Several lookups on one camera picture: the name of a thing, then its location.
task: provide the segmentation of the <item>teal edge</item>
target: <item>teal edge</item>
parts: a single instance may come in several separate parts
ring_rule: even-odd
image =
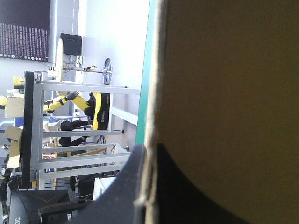
[[[146,126],[146,113],[149,100],[150,88],[150,72],[151,72],[151,55],[153,51],[153,35],[155,25],[155,10],[157,0],[150,0],[149,3],[149,16],[148,16],[148,29],[145,41],[145,52],[141,82],[141,93],[139,99],[139,112],[136,131],[136,144],[144,144],[145,139],[145,126]]]

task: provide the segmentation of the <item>computer screen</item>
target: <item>computer screen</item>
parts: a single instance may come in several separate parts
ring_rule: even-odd
[[[48,61],[50,0],[0,0],[0,57]]]

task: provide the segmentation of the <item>robotic arm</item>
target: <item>robotic arm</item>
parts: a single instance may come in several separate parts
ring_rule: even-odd
[[[62,107],[68,100],[77,105],[82,111],[90,107],[89,104],[79,96],[78,92],[68,92],[65,96],[59,96],[53,100],[44,102],[43,111],[53,113],[56,109]]]
[[[0,96],[0,109],[5,109],[5,106],[7,104],[7,98],[4,96]]]

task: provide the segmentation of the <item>white cloth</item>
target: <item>white cloth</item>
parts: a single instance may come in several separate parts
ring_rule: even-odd
[[[43,126],[43,129],[46,131],[46,132],[60,132],[61,131],[61,124],[62,122],[64,122],[65,120],[60,120],[58,122],[53,122],[53,123],[46,123],[44,126]],[[49,137],[50,138],[50,141],[53,142],[54,139],[57,139],[57,143],[58,145],[60,146],[59,144],[59,140],[60,140],[60,137],[58,138],[52,138],[52,137]]]

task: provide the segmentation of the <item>disc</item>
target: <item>disc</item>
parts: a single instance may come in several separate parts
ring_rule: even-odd
[[[60,38],[56,50],[56,61],[55,61],[55,70],[57,71],[57,77],[55,78],[56,82],[62,82],[63,63],[64,63],[64,43],[63,40]]]
[[[110,58],[106,58],[103,68],[103,80],[105,85],[109,85],[112,77],[112,63]]]

